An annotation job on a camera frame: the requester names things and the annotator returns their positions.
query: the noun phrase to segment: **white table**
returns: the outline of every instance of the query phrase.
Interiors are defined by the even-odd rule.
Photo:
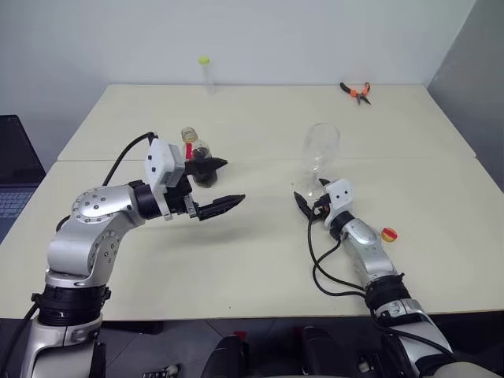
[[[31,293],[43,289],[55,224],[110,166],[60,161],[49,171],[0,246],[0,317],[26,313]],[[214,187],[194,192],[200,203],[246,193],[231,212],[201,223],[187,216],[151,220],[129,232],[109,282],[105,319],[367,314],[361,299],[330,298],[312,282],[307,222],[291,193],[298,167],[296,161],[231,163]],[[504,200],[476,159],[339,159],[332,175],[353,183],[355,216],[398,231],[385,249],[429,313],[504,309]],[[141,162],[125,161],[111,184],[142,177]],[[321,224],[314,225],[313,240],[319,255],[333,244]],[[357,282],[343,250],[325,265]]]
[[[445,158],[475,154],[421,85],[372,86],[371,106],[339,87],[110,85],[59,161],[115,160],[148,131],[182,144],[193,127],[214,156],[229,161],[297,159],[309,127],[329,122],[341,158]],[[142,160],[136,147],[126,159]]]

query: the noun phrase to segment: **plastic wine glass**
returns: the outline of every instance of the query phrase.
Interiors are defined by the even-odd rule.
[[[324,178],[324,170],[335,159],[339,149],[339,130],[332,124],[314,124],[306,134],[302,149],[303,178],[297,192],[312,205],[323,194],[318,179]]]

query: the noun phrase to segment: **black cable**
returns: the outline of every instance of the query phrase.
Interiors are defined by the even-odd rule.
[[[145,134],[142,134],[138,138],[133,139],[123,150],[123,152],[120,153],[119,157],[117,158],[116,162],[113,163],[112,168],[109,171],[109,174],[103,180],[103,187],[106,187],[109,184],[110,179],[112,179],[113,174],[116,172],[117,167],[119,166],[120,162],[123,160],[124,156],[128,153],[128,151],[135,146],[138,142],[143,141],[144,139],[149,139],[149,143],[152,142],[152,139],[156,138],[156,135],[153,132],[146,132]]]
[[[142,142],[144,139],[149,139],[149,144],[152,143],[152,139],[154,138],[157,138],[157,136],[153,133],[153,132],[146,132],[145,134],[142,134],[141,136],[139,136],[138,138],[135,138],[133,139],[123,150],[123,152],[120,153],[119,157],[117,158],[117,160],[113,163],[113,166],[112,168],[109,170],[109,174],[107,175],[107,177],[103,180],[103,184],[102,186],[103,187],[106,187],[108,184],[109,184],[109,181],[112,179],[112,176],[113,174],[116,172],[117,170],[117,167],[119,166],[119,164],[122,162],[122,160],[124,159],[124,156],[126,156],[126,154],[129,152],[129,150],[131,148],[133,148],[136,144],[138,144],[139,142]],[[61,226],[63,226],[63,224],[68,220],[70,219],[70,216],[67,215],[66,217],[64,217],[63,219],[61,219],[57,226],[56,226],[56,232],[60,231],[60,228]]]
[[[320,266],[320,263],[322,262],[322,260],[324,260],[327,256],[329,256],[335,250],[337,250],[340,244],[341,244],[341,240],[338,240],[337,244],[333,248],[331,248],[330,250],[328,250],[325,254],[323,254],[322,256],[320,256],[317,259],[317,264],[316,265],[313,264],[313,269],[312,269],[313,282],[317,286],[318,290],[320,290],[324,294],[330,295],[332,297],[344,297],[345,295],[358,295],[359,297],[365,298],[364,293],[361,293],[360,291],[342,291],[342,292],[339,292],[339,293],[335,293],[335,292],[332,292],[332,291],[327,291],[318,282],[318,279],[317,279],[317,266]]]
[[[0,377],[3,377],[5,375],[7,365],[9,364],[9,359],[12,353],[14,352],[14,348],[16,347],[16,344],[19,341],[21,333],[28,325],[28,322],[30,321],[33,314],[38,308],[39,306],[36,303],[34,303],[33,306],[30,308],[30,310],[24,316],[23,320],[17,325],[16,329],[14,330],[13,335],[11,336],[9,342],[6,345],[6,352],[4,353],[2,361],[0,362]]]
[[[64,223],[68,220],[68,219],[70,219],[70,216],[69,216],[69,215],[67,215],[66,217],[64,217],[63,219],[61,219],[61,220],[57,223],[57,225],[56,225],[56,232],[60,231],[61,226],[62,226],[62,225],[63,225],[63,224],[64,224]]]
[[[434,349],[439,350],[441,353],[443,353],[449,359],[453,360],[453,362],[457,362],[458,361],[458,359],[455,357],[455,355],[453,354],[453,352],[449,351],[444,346],[439,345],[438,343],[435,343],[434,341],[431,341],[429,339],[426,339],[425,337],[421,337],[419,335],[414,335],[413,333],[400,331],[398,329],[394,329],[394,328],[391,328],[391,327],[385,327],[385,326],[381,325],[378,322],[378,319],[376,319],[376,316],[375,316],[375,314],[374,314],[374,312],[372,310],[370,310],[370,313],[371,313],[371,318],[373,319],[373,323],[374,323],[374,326],[375,326],[376,329],[378,329],[378,330],[380,330],[382,332],[391,334],[391,335],[402,336],[402,337],[406,337],[408,339],[412,339],[412,340],[418,341],[420,343],[427,344],[430,347],[433,347]]]
[[[313,252],[313,246],[312,246],[312,223],[313,223],[313,215],[315,215],[315,209],[316,209],[315,206],[312,207],[312,211],[309,213],[309,219],[308,219],[308,249],[309,249],[309,255],[311,256],[311,258],[313,260],[315,269],[320,270],[324,276],[326,276],[327,278],[329,278],[330,280],[332,280],[334,282],[337,282],[338,284],[352,287],[357,290],[364,290],[364,288],[362,286],[356,285],[355,283],[346,282],[344,280],[340,280],[339,278],[331,276],[329,273],[327,273],[325,270],[322,269],[322,267],[319,264],[319,261],[315,258],[315,253]],[[339,243],[336,244],[336,247],[334,247],[332,250],[326,252],[325,256],[323,255],[324,258],[326,258],[329,254],[331,254],[331,252],[334,252],[334,250],[336,250],[338,247],[339,247]]]

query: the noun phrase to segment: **laptop keyboard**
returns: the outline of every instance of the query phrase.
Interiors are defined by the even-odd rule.
[[[17,218],[32,195],[29,191],[0,193],[0,219]]]

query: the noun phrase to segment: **yellow cap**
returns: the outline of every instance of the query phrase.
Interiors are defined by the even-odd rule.
[[[210,58],[209,57],[199,57],[198,63],[200,65],[208,65],[210,63]]]

